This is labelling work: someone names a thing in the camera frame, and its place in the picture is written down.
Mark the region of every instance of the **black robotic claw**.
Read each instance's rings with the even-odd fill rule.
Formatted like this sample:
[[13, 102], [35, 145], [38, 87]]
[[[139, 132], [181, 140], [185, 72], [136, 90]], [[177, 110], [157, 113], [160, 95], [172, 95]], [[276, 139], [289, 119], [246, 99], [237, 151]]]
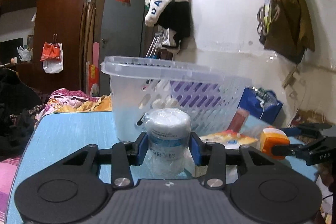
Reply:
[[[185, 180], [140, 179], [130, 165], [142, 164], [148, 137], [98, 150], [91, 144], [27, 178], [14, 200], [24, 221], [70, 223], [292, 224], [314, 218], [321, 205], [315, 183], [248, 145], [239, 150], [203, 143], [191, 133], [189, 150], [204, 176]], [[111, 184], [99, 178], [111, 164]], [[226, 164], [239, 178], [226, 184]]]

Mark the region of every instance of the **plastic bag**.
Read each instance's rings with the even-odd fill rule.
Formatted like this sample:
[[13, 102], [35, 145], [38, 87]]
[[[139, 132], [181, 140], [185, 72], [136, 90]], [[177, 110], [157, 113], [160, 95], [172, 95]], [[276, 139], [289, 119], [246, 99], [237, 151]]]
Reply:
[[33, 54], [33, 49], [31, 49], [30, 51], [28, 51], [27, 49], [19, 47], [19, 48], [17, 48], [17, 52], [19, 53], [20, 60], [22, 62], [30, 62], [30, 60], [32, 58], [32, 54]]
[[60, 57], [61, 57], [60, 46], [58, 43], [52, 44], [52, 43], [44, 42], [41, 61], [47, 61], [47, 60], [59, 61]]
[[61, 43], [58, 43], [58, 48], [60, 51], [59, 60], [42, 61], [43, 69], [46, 73], [59, 73], [63, 70], [63, 48]]

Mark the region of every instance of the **hanging bag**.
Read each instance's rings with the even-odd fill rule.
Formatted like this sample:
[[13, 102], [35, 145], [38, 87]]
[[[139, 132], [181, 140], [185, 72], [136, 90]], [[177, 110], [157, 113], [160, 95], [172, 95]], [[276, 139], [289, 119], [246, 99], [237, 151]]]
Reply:
[[59, 73], [63, 70], [63, 48], [61, 43], [58, 43], [58, 48], [60, 50], [60, 58], [58, 60], [42, 61], [42, 66], [46, 73]]
[[41, 61], [47, 60], [60, 60], [61, 53], [60, 53], [60, 46], [58, 43], [47, 43], [44, 42]]
[[272, 0], [279, 13], [270, 24], [268, 34], [261, 33], [265, 50], [274, 50], [299, 64], [304, 51], [315, 50], [311, 19], [305, 0]]

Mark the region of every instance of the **picture frame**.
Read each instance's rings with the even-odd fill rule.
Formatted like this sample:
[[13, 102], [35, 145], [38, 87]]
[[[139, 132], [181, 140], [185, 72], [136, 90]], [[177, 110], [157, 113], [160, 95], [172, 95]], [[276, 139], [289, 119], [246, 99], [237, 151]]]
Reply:
[[28, 51], [31, 51], [31, 49], [33, 48], [33, 40], [34, 40], [34, 35], [30, 34], [27, 36], [27, 49]]

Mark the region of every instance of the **blue table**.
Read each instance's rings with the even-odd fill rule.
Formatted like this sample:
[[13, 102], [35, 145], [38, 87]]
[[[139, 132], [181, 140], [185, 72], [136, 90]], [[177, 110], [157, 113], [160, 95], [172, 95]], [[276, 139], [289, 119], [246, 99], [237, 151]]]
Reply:
[[[252, 127], [261, 121], [249, 117], [245, 126]], [[14, 203], [17, 186], [29, 176], [41, 171], [67, 155], [88, 144], [97, 144], [100, 149], [111, 148], [118, 142], [115, 134], [113, 112], [84, 112], [50, 114], [40, 121], [22, 156], [12, 186], [5, 224], [22, 224], [22, 219]], [[287, 157], [293, 169], [315, 180], [316, 169], [306, 166], [301, 160]], [[139, 178], [155, 178], [148, 166], [131, 166], [136, 183]], [[181, 173], [179, 178], [189, 177]], [[106, 183], [111, 180], [110, 165], [102, 165], [99, 178]]]

